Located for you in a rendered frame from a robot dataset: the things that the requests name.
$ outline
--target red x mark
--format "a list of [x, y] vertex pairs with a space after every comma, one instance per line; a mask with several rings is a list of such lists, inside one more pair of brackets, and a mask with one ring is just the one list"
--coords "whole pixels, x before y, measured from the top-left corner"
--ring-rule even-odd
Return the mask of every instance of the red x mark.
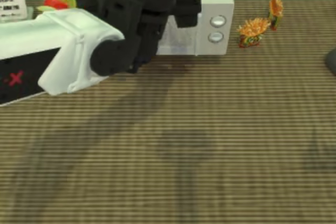
[[19, 73], [17, 74], [11, 73], [10, 75], [11, 75], [12, 80], [8, 84], [9, 86], [14, 86], [16, 83], [18, 84], [22, 83], [21, 76], [23, 75], [23, 71], [19, 71]]

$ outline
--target strawberry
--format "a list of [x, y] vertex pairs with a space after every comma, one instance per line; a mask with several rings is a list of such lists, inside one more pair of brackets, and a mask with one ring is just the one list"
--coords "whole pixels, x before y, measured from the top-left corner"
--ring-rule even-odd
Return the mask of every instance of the strawberry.
[[51, 6], [57, 10], [69, 8], [65, 0], [44, 0], [44, 5]]

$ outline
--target robotic arm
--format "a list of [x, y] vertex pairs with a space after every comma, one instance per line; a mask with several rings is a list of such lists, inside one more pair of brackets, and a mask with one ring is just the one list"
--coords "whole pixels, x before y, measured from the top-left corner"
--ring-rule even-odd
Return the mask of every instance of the robotic arm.
[[0, 24], [0, 105], [72, 93], [156, 55], [168, 17], [197, 25], [201, 0], [77, 0], [78, 8]]

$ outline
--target wooden table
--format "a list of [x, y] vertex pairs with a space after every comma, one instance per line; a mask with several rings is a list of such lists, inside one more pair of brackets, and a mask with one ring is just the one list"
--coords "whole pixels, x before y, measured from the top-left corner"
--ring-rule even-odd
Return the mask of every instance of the wooden table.
[[71, 95], [0, 108], [1, 223], [334, 223], [335, 1], [285, 2], [228, 54], [157, 57]]

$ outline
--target white box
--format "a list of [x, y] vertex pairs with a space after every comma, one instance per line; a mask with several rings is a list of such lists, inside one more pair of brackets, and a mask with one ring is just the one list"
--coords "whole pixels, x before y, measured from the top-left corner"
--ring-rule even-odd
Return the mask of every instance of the white box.
[[[202, 0], [202, 13], [198, 17], [197, 27], [177, 28], [174, 17], [169, 17], [157, 54], [225, 55], [233, 12], [234, 0]], [[212, 25], [216, 17], [224, 18], [225, 24], [220, 27]]]

